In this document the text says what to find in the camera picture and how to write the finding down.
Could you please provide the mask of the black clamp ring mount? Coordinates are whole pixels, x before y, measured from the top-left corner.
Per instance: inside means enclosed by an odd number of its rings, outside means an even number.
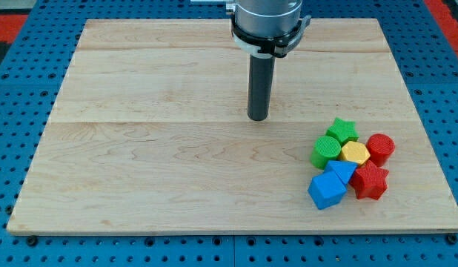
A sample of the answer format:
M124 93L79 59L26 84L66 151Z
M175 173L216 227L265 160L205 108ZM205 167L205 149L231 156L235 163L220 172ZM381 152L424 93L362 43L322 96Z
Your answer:
M259 58L284 58L301 42L305 29L310 25L311 16L299 19L288 33L277 37L258 37L246 33L231 17L231 33L236 45L246 53Z

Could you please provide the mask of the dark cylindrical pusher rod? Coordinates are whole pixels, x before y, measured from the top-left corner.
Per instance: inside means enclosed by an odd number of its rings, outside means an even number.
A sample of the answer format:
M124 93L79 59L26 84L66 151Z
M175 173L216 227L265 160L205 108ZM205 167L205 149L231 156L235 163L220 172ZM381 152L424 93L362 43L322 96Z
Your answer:
M253 121L262 121L268 116L274 65L274 57L250 57L247 114Z

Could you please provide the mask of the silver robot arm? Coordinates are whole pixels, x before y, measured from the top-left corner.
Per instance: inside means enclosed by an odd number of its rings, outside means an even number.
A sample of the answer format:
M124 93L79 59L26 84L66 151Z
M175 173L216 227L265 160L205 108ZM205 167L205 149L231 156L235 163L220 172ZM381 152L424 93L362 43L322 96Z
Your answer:
M269 114L275 62L301 42L311 16L301 17L302 0L227 0L236 46L248 54L247 115L263 121Z

